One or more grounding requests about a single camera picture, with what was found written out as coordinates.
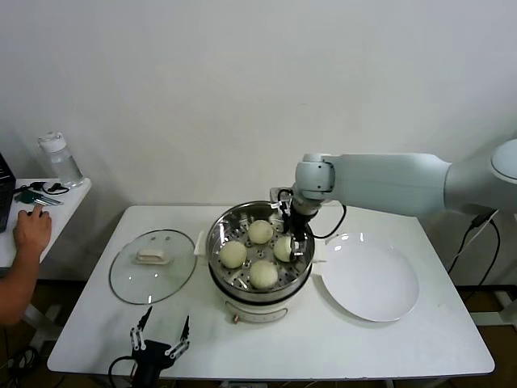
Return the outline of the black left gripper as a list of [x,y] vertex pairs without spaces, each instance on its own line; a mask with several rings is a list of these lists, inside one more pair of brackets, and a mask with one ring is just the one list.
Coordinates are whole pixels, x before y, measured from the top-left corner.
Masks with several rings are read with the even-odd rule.
[[178,343],[170,346],[153,340],[144,339],[143,332],[149,320],[153,307],[150,306],[130,330],[132,358],[137,364],[132,377],[132,388],[155,387],[164,369],[174,365],[175,359],[180,358],[190,347],[189,322],[190,316],[185,319]]

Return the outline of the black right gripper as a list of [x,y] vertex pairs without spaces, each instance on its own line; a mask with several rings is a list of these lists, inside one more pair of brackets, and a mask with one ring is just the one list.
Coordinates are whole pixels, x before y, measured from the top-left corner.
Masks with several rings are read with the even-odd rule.
[[300,259],[307,250],[307,240],[312,238],[312,231],[309,222],[313,215],[298,213],[295,209],[290,210],[287,201],[280,201],[280,216],[283,221],[283,234],[290,234],[289,259]]

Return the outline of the person's hand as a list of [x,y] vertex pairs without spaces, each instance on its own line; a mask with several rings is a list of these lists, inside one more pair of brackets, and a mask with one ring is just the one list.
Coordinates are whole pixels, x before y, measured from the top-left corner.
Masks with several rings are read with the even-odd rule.
[[17,255],[39,259],[49,244],[52,219],[42,205],[31,212],[22,210],[13,231]]

